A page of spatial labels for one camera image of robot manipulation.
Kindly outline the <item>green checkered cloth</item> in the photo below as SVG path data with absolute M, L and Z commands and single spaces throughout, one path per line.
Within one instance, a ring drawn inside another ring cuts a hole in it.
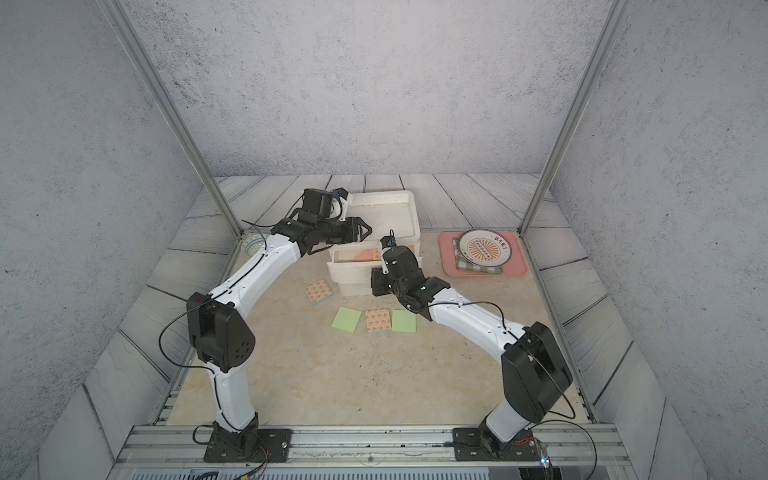
M 453 246 L 455 265 L 457 270 L 482 273 L 482 274 L 492 274 L 492 275 L 500 275 L 503 273 L 503 268 L 501 266 L 488 267 L 488 266 L 477 265 L 470 262 L 460 251 L 458 238 L 454 238 L 452 240 L 452 246 Z

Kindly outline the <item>white drawer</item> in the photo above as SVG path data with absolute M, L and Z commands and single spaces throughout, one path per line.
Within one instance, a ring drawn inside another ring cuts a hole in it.
M 332 247 L 331 259 L 327 263 L 331 279 L 336 283 L 366 283 L 371 272 L 382 266 L 381 254 L 377 248 L 341 245 Z

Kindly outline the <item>aluminium frame post left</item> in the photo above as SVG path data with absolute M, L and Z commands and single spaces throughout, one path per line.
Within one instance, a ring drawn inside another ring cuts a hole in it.
M 229 202 L 218 186 L 207 162 L 204 160 L 201 150 L 194 141 L 168 89 L 149 58 L 121 2 L 117 0 L 98 0 L 97 4 L 143 83 L 149 89 L 156 106 L 202 182 L 206 192 L 210 195 L 214 206 L 224 216 L 227 225 L 235 237 L 240 238 L 244 232 L 240 221 L 236 218 Z

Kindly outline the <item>patterned sticky pad far left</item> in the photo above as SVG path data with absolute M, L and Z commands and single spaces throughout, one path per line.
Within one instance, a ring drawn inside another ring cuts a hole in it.
M 333 290 L 325 279 L 308 284 L 304 292 L 312 304 L 318 304 L 333 295 Z

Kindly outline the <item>patterned sticky pad middle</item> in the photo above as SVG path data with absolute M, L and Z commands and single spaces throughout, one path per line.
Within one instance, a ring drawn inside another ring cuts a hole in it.
M 386 331 L 392 328 L 391 311 L 387 308 L 366 310 L 364 318 L 368 333 Z

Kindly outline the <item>pink plastic tray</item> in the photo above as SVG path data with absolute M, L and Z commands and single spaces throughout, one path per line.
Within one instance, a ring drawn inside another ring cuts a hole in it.
M 520 247 L 518 237 L 510 231 L 501 231 L 502 238 L 511 245 L 511 258 L 501 266 L 501 277 L 520 277 L 528 271 L 528 264 Z M 451 277 L 491 277 L 493 273 L 461 270 L 456 266 L 456 256 L 453 249 L 453 240 L 458 239 L 459 232 L 443 232 L 438 236 L 438 245 L 440 249 L 440 259 L 445 274 Z

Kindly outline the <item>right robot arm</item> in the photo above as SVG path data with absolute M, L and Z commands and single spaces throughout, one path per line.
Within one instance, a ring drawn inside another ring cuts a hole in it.
M 447 281 L 427 277 L 415 254 L 392 236 L 381 239 L 380 254 L 382 265 L 371 273 L 375 296 L 394 296 L 405 310 L 462 335 L 500 365 L 503 399 L 479 426 L 487 449 L 519 437 L 565 396 L 573 375 L 549 327 L 514 323 L 497 304 L 470 301 Z

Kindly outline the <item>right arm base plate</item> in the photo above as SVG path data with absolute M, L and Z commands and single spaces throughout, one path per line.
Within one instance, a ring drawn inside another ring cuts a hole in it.
M 540 459 L 537 439 L 522 429 L 510 440 L 499 440 L 483 421 L 478 427 L 454 428 L 452 439 L 443 444 L 452 448 L 457 461 L 534 462 Z

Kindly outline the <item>aluminium frame post right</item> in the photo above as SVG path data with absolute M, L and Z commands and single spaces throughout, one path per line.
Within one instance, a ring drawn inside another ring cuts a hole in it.
M 528 231 L 533 227 L 546 192 L 551 187 L 557 171 L 564 160 L 567 148 L 588 106 L 591 93 L 605 68 L 611 49 L 620 33 L 631 4 L 632 2 L 629 0 L 615 0 L 608 10 L 602 30 L 586 64 L 553 147 L 540 172 L 538 183 L 518 229 L 518 235 L 521 238 L 525 238 Z

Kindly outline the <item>small patterned bowl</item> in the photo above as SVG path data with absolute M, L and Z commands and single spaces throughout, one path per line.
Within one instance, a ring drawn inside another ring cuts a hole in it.
M 240 251 L 247 257 L 252 257 L 265 246 L 266 237 L 258 232 L 251 232 L 245 236 L 240 245 Z

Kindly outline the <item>white patterned plate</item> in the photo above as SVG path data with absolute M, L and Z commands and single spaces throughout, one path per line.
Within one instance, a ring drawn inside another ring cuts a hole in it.
M 481 267 L 502 267 L 512 257 L 509 240 L 498 232 L 487 229 L 473 229 L 462 233 L 458 247 L 464 258 Z

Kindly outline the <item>white drawer cabinet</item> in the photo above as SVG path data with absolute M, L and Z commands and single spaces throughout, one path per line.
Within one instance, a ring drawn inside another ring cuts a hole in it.
M 414 195 L 410 191 L 382 191 L 372 193 L 350 193 L 347 204 L 348 217 L 360 217 L 372 227 L 372 233 L 364 241 L 351 243 L 354 247 L 373 247 L 380 251 L 380 239 L 395 232 L 397 245 L 408 247 L 418 261 L 420 236 L 418 215 Z M 366 283 L 336 283 L 342 296 L 371 295 L 371 276 Z

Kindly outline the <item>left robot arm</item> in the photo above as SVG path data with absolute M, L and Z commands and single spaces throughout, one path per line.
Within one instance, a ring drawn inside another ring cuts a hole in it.
M 230 278 L 207 294 L 195 293 L 188 298 L 190 344 L 211 380 L 215 426 L 240 434 L 256 418 L 247 374 L 256 339 L 246 319 L 259 298 L 288 267 L 313 254 L 317 245 L 358 243 L 371 233 L 372 227 L 359 217 L 285 218 Z

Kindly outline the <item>pink sticky pad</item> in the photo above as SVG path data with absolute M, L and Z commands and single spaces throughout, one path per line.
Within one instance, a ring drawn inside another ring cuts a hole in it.
M 380 260 L 381 252 L 378 249 L 362 250 L 353 258 L 354 262 L 374 262 Z

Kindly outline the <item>aluminium frame post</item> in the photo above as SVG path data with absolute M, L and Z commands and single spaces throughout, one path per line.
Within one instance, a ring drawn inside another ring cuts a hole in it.
M 586 64 L 553 147 L 540 172 L 538 183 L 518 229 L 518 235 L 521 238 L 525 238 L 528 231 L 533 227 L 546 192 L 551 187 L 557 171 L 564 160 L 567 148 L 588 106 L 591 93 L 605 68 L 611 49 L 620 33 L 631 4 L 632 2 L 629 0 L 615 0 L 608 10 L 602 30 Z
M 207 162 L 204 160 L 201 150 L 194 141 L 168 89 L 149 58 L 121 2 L 117 0 L 98 0 L 97 4 L 143 83 L 149 89 L 156 106 L 202 182 L 206 192 L 210 195 L 214 206 L 224 216 L 227 225 L 235 237 L 240 238 L 244 232 L 240 221 L 236 218 L 229 202 L 218 186 Z

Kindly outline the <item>green sticky pad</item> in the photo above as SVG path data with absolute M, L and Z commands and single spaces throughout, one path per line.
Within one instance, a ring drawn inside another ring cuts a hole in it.
M 391 331 L 397 333 L 415 333 L 417 317 L 406 310 L 393 310 L 391 314 Z
M 362 312 L 349 307 L 341 306 L 331 323 L 331 327 L 343 332 L 354 333 L 360 321 Z

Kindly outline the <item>aluminium front rail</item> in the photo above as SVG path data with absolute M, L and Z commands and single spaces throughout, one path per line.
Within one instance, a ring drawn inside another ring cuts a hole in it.
M 534 462 L 457 461 L 449 425 L 278 426 L 293 431 L 285 463 L 204 463 L 208 427 L 140 426 L 129 434 L 112 479 L 634 479 L 616 428 L 546 422 L 531 429 Z

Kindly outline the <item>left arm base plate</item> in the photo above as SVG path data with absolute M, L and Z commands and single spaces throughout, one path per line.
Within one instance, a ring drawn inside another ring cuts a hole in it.
M 217 422 L 203 456 L 204 463 L 285 463 L 293 431 L 287 428 L 261 428 L 258 416 L 243 429 L 229 431 Z

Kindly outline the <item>patterned sticky pad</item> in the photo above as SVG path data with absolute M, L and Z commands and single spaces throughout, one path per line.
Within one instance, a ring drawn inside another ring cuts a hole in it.
M 386 331 L 392 328 L 391 311 L 387 308 L 366 310 L 364 318 L 368 333 Z
M 308 284 L 304 292 L 312 304 L 318 304 L 333 295 L 333 290 L 325 279 Z

